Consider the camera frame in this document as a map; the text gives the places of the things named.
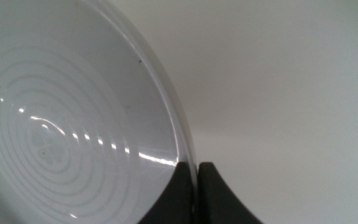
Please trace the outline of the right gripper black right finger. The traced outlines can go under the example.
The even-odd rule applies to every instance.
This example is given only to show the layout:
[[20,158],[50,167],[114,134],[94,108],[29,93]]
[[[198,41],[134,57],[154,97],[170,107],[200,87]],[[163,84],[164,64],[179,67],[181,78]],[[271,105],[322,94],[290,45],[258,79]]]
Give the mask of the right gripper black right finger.
[[198,222],[204,224],[261,224],[225,183],[212,162],[198,169]]

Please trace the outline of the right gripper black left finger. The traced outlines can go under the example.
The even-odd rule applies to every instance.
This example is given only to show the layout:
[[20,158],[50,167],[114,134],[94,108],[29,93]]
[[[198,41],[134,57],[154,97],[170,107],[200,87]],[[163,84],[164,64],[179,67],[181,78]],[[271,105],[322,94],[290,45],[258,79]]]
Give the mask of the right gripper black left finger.
[[193,183],[189,165],[179,162],[166,188],[138,224],[193,223]]

